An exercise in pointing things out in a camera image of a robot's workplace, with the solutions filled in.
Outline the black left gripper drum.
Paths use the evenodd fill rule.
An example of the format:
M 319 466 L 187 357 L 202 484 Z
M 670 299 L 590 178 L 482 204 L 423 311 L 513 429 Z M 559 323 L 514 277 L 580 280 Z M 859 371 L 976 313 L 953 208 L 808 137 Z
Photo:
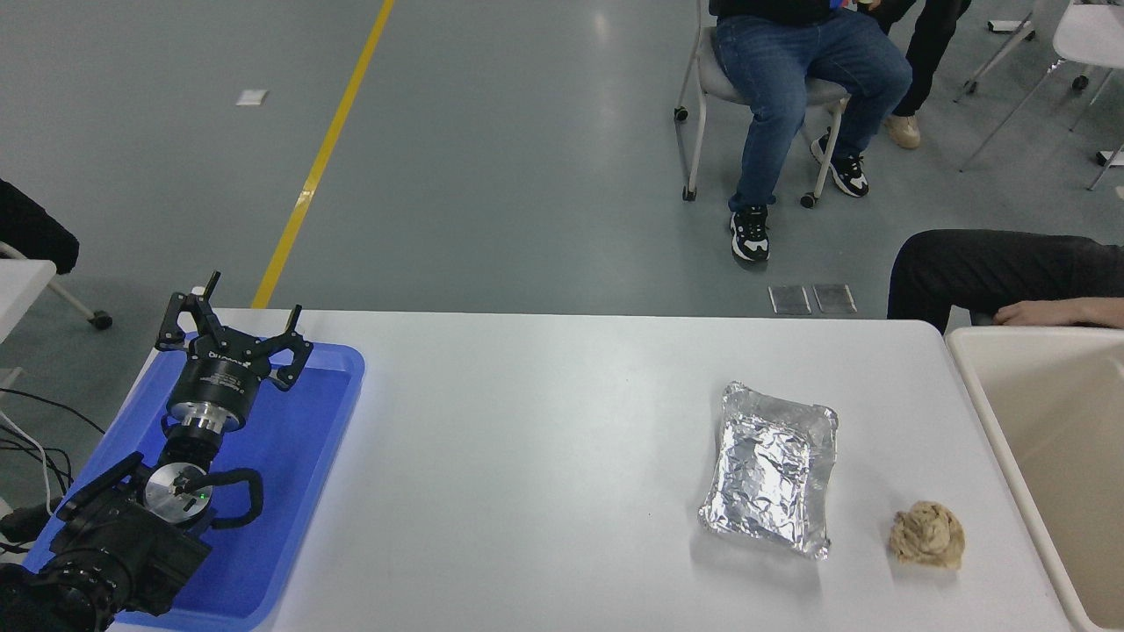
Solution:
M 185 413 L 209 404 L 228 413 L 250 413 L 262 381 L 269 374 L 264 356 L 250 359 L 241 338 L 221 347 L 211 335 L 189 340 L 185 365 L 169 396 L 169 413 Z

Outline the person's hand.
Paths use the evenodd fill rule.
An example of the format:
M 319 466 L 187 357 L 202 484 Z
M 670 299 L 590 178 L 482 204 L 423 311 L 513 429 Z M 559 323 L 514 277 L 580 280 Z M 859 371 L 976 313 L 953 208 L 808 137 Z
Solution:
M 1004 305 L 992 320 L 999 327 L 1079 327 L 1089 323 L 1080 298 Z

